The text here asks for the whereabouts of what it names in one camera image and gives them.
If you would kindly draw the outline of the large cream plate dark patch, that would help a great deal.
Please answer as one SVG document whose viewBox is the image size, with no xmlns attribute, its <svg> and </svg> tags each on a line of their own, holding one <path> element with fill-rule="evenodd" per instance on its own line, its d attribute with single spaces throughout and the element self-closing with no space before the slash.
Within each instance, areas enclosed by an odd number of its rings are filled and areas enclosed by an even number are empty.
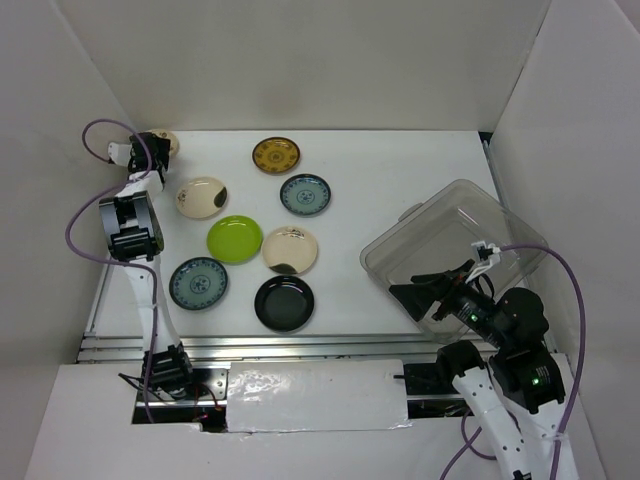
<svg viewBox="0 0 640 480">
<path fill-rule="evenodd" d="M 285 226 L 272 231 L 263 241 L 265 265 L 279 275 L 299 275 L 309 270 L 318 257 L 318 242 L 309 231 Z"/>
</svg>

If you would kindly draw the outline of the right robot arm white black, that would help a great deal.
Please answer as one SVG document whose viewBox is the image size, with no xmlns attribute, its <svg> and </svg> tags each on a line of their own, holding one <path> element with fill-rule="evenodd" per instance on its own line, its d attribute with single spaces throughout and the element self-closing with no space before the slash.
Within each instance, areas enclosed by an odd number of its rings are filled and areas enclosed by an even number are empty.
<svg viewBox="0 0 640 480">
<path fill-rule="evenodd" d="M 487 265 L 469 260 L 416 275 L 390 294 L 415 319 L 452 316 L 495 348 L 483 359 L 468 340 L 437 352 L 438 385 L 459 393 L 493 449 L 504 479 L 576 479 L 564 416 L 571 409 L 560 367 L 543 342 L 549 329 L 540 297 L 521 287 L 495 295 Z"/>
</svg>

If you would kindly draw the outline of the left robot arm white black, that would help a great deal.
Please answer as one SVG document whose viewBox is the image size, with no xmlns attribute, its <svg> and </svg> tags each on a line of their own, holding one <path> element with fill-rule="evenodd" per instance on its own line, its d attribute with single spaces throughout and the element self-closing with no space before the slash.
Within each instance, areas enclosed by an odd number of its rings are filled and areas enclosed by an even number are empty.
<svg viewBox="0 0 640 480">
<path fill-rule="evenodd" d="M 153 206 L 178 142 L 161 131 L 129 140 L 129 145 L 111 143 L 108 153 L 127 167 L 131 183 L 100 200 L 99 213 L 111 258 L 124 265 L 142 327 L 140 389 L 158 399 L 184 399 L 196 390 L 198 376 L 169 315 L 160 272 L 164 238 Z"/>
</svg>

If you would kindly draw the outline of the black glossy plate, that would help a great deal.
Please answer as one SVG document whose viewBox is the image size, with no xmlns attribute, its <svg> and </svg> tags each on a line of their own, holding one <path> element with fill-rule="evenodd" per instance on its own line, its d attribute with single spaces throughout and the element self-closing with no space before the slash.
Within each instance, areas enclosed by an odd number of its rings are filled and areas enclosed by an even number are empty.
<svg viewBox="0 0 640 480">
<path fill-rule="evenodd" d="M 264 282 L 254 298 L 259 321 L 278 333 L 295 332 L 311 319 L 315 297 L 310 286 L 295 276 L 279 275 Z"/>
</svg>

